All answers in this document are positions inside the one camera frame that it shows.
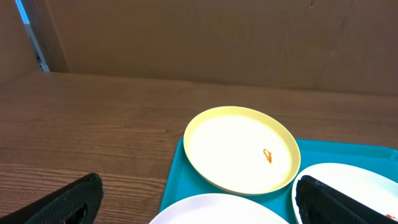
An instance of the white plate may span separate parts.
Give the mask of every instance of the white plate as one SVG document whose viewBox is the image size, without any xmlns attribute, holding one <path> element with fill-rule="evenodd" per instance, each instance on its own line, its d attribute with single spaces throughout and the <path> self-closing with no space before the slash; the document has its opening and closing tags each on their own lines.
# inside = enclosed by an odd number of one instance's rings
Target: white plate
<svg viewBox="0 0 398 224">
<path fill-rule="evenodd" d="M 228 194 L 183 199 L 160 212 L 149 224 L 288 224 L 268 208 Z"/>
<path fill-rule="evenodd" d="M 302 224 L 296 204 L 297 181 L 309 175 L 333 187 L 382 215 L 398 217 L 398 184 L 379 174 L 355 166 L 324 163 L 310 166 L 298 174 L 293 183 L 292 202 L 296 221 Z"/>
</svg>

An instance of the plate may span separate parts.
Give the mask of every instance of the plate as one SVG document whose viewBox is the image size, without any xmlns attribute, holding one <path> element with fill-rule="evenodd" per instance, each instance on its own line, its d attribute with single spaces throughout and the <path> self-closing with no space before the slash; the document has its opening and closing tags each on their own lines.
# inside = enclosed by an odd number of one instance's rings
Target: plate
<svg viewBox="0 0 398 224">
<path fill-rule="evenodd" d="M 290 183 L 300 168 L 293 136 L 264 113 L 222 106 L 200 113 L 184 134 L 188 160 L 216 187 L 260 195 Z"/>
<path fill-rule="evenodd" d="M 355 166 L 323 163 L 301 171 L 293 182 L 292 203 L 298 224 L 302 224 L 296 204 L 297 182 L 309 175 L 382 215 L 398 217 L 398 184 L 379 174 Z"/>
<path fill-rule="evenodd" d="M 174 203 L 149 224 L 288 224 L 266 207 L 228 194 L 201 194 Z"/>
</svg>

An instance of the brown backdrop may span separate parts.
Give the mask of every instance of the brown backdrop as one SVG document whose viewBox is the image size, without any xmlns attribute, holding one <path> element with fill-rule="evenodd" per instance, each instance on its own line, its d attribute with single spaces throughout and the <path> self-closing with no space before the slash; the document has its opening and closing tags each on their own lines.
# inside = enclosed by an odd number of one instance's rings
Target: brown backdrop
<svg viewBox="0 0 398 224">
<path fill-rule="evenodd" d="M 52 71 L 398 94 L 396 0 L 23 2 Z"/>
<path fill-rule="evenodd" d="M 0 1 L 0 86 L 38 71 L 32 45 L 14 0 Z"/>
</svg>

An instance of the blue tray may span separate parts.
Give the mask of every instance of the blue tray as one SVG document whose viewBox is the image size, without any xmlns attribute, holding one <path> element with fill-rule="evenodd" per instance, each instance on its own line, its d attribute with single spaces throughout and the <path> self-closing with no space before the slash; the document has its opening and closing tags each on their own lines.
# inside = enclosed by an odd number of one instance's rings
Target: blue tray
<svg viewBox="0 0 398 224">
<path fill-rule="evenodd" d="M 297 144 L 302 156 L 300 171 L 314 164 L 337 162 L 361 167 L 398 182 L 398 151 L 395 149 L 301 139 L 297 140 Z M 271 209 L 289 223 L 295 223 L 291 188 L 292 183 L 273 193 L 246 198 Z M 205 193 L 226 192 L 200 177 L 185 155 L 181 138 L 175 151 L 160 211 L 181 199 Z"/>
</svg>

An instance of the brown wooden surface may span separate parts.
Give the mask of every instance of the brown wooden surface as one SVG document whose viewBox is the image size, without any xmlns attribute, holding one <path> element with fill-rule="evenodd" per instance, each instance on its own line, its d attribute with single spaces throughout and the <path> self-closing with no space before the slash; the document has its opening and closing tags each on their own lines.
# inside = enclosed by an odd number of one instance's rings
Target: brown wooden surface
<svg viewBox="0 0 398 224">
<path fill-rule="evenodd" d="M 0 1 L 0 85 L 39 70 L 14 0 Z"/>
<path fill-rule="evenodd" d="M 396 0 L 24 4 L 54 72 L 398 95 Z"/>
<path fill-rule="evenodd" d="M 398 148 L 397 97 L 35 73 L 0 88 L 0 216 L 97 172 L 97 223 L 148 223 L 186 125 L 223 105 L 267 113 L 296 138 Z"/>
</svg>

